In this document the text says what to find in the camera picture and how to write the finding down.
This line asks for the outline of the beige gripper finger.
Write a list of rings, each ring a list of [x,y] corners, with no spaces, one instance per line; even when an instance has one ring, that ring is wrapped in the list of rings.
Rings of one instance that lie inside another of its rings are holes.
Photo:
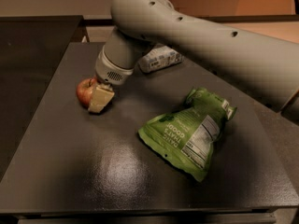
[[[110,84],[97,83],[93,88],[88,111],[91,113],[100,113],[112,100],[114,95],[115,92]]]

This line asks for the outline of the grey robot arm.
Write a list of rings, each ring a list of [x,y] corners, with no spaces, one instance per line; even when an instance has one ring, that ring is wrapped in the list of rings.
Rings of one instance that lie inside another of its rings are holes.
[[[168,0],[112,0],[111,16],[115,28],[97,58],[98,79],[123,84],[160,43],[284,117],[298,118],[298,44],[181,14]]]

